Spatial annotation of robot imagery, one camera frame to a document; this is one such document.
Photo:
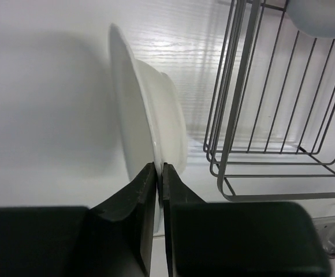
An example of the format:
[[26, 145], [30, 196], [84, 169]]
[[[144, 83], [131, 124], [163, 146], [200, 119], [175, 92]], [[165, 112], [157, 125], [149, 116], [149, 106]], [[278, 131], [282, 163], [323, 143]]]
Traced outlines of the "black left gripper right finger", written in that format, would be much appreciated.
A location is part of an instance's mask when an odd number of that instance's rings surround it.
[[164, 164], [169, 276], [330, 276], [311, 217], [293, 202], [207, 203]]

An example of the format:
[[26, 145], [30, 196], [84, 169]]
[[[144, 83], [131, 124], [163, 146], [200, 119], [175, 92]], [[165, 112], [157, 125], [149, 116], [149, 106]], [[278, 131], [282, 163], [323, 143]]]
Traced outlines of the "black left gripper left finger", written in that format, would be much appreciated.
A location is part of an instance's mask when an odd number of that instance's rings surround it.
[[149, 163], [93, 208], [0, 208], [0, 276], [149, 276], [156, 195]]

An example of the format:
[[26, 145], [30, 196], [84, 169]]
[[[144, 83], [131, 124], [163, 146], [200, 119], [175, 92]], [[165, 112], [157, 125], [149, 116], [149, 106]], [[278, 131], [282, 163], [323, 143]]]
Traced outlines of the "white deep plate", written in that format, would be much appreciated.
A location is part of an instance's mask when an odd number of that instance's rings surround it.
[[188, 140], [183, 108], [172, 79], [137, 59], [121, 28], [109, 26], [109, 58], [122, 147], [129, 179], [153, 163], [157, 172], [154, 232], [163, 217], [164, 164], [181, 174], [187, 166]]

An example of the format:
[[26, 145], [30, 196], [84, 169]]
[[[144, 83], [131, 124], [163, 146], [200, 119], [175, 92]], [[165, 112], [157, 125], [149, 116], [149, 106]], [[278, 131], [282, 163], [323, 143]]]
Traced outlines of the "pale blue fluted plate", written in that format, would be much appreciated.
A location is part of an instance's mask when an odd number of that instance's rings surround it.
[[291, 0], [286, 13], [306, 35], [335, 39], [335, 0]]

